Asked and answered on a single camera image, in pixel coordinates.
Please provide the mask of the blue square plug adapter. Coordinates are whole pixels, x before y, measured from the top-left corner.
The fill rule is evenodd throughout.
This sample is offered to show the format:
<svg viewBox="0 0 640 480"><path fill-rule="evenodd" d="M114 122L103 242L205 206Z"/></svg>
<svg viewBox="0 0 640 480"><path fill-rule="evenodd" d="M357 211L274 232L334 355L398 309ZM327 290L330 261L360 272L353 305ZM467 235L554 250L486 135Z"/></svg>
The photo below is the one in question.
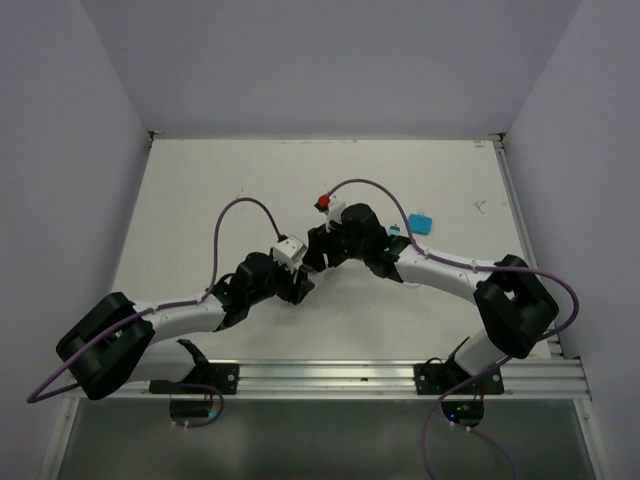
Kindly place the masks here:
<svg viewBox="0 0 640 480"><path fill-rule="evenodd" d="M412 234L427 236L431 233L433 220L421 213L411 213L408 216L409 228Z"/></svg>

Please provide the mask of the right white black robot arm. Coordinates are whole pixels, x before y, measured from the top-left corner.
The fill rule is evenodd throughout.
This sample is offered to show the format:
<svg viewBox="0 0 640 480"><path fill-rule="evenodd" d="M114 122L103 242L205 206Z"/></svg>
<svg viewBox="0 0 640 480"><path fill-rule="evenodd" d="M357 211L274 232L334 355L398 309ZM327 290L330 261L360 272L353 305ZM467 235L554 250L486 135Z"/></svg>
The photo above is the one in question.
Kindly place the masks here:
<svg viewBox="0 0 640 480"><path fill-rule="evenodd" d="M468 392L481 372L506 357L524 359L559 313L549 291L519 257L491 263L447 258L389 235L369 205L346 205L321 196L316 209L326 222L308 233L304 264L322 272L358 260L376 276L444 291L474 304L481 331L465 340L446 361L451 389Z"/></svg>

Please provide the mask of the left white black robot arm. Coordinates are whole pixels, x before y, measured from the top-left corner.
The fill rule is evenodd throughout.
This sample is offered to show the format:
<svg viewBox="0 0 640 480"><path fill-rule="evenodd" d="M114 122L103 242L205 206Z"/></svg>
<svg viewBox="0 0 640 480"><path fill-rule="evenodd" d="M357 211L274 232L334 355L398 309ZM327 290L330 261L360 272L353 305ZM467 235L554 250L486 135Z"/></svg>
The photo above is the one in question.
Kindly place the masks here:
<svg viewBox="0 0 640 480"><path fill-rule="evenodd" d="M56 345L56 353L91 400L134 380L150 347L184 335L226 330L251 307L274 296L297 305L314 289L310 269L290 269L254 252L224 275L206 299L135 303L123 293L105 296Z"/></svg>

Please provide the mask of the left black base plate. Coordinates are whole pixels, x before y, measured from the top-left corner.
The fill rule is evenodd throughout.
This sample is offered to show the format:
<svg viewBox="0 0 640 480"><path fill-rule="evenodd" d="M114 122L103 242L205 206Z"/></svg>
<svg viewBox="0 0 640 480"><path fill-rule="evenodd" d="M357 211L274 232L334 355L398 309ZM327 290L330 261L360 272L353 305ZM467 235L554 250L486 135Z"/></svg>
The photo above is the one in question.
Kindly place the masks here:
<svg viewBox="0 0 640 480"><path fill-rule="evenodd" d="M215 389L222 395L235 395L240 378L237 363L209 363L196 366L183 380L153 380L149 385L151 394L197 395L213 394Z"/></svg>

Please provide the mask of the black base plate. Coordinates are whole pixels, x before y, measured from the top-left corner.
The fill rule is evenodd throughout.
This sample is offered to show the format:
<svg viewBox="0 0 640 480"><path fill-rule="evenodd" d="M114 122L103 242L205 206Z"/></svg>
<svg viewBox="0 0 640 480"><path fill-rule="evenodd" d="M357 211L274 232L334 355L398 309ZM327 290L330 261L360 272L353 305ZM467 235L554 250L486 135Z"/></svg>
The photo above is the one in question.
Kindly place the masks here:
<svg viewBox="0 0 640 480"><path fill-rule="evenodd" d="M442 395L449 389L466 381L471 375L458 367L452 360L432 357L413 365L413 379L418 395ZM470 383L457 395L502 395L505 392L500 372Z"/></svg>
<svg viewBox="0 0 640 480"><path fill-rule="evenodd" d="M153 380L149 385L151 394L197 395L213 394L215 389L222 395L235 395L240 378L237 363L209 363L196 366L183 380Z"/></svg>

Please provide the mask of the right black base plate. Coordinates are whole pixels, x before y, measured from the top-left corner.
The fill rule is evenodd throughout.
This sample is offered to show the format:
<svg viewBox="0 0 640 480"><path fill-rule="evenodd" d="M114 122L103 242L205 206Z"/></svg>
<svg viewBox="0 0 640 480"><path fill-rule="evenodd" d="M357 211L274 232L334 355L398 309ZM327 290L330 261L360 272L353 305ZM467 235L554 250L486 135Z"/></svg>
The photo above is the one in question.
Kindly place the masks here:
<svg viewBox="0 0 640 480"><path fill-rule="evenodd" d="M458 367L452 360L432 357L413 365L413 379L418 395L442 395L449 389L466 381L471 375ZM502 395L505 392L500 372L470 383L457 395Z"/></svg>

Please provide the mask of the right side aluminium rail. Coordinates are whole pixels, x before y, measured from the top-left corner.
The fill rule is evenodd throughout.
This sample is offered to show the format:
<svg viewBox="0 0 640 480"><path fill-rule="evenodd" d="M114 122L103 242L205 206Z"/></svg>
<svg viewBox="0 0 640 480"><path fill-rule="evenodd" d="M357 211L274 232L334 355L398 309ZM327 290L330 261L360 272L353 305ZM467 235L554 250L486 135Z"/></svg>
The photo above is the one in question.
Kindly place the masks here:
<svg viewBox="0 0 640 480"><path fill-rule="evenodd" d="M530 267L537 268L538 265L535 254L528 235L521 205L516 193L515 184L509 170L503 137L501 135L490 135L489 140L494 149L502 184L507 196L507 202L516 228L518 242L522 250L520 257L523 258ZM542 359L543 353L546 353L547 357L552 360L564 359L560 340L557 335L539 342L534 348L535 358Z"/></svg>

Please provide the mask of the aluminium extrusion rail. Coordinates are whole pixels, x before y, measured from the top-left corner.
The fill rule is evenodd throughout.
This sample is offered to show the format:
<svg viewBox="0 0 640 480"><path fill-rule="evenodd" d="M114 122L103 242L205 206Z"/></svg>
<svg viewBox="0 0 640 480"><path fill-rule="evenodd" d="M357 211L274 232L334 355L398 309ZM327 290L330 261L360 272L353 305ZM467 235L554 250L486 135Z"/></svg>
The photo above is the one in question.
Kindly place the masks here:
<svg viewBox="0 0 640 480"><path fill-rule="evenodd" d="M411 399L418 395L413 379L416 360L194 360L187 353L160 354L143 359L134 380L113 392L118 398L149 392L153 380L183 380L196 366L209 363L237 363L240 378L235 395L243 399ZM457 395L470 383L500 372L502 395ZM582 365L577 360L511 360L479 378L463 381L445 393L464 398L575 399L590 395Z"/></svg>

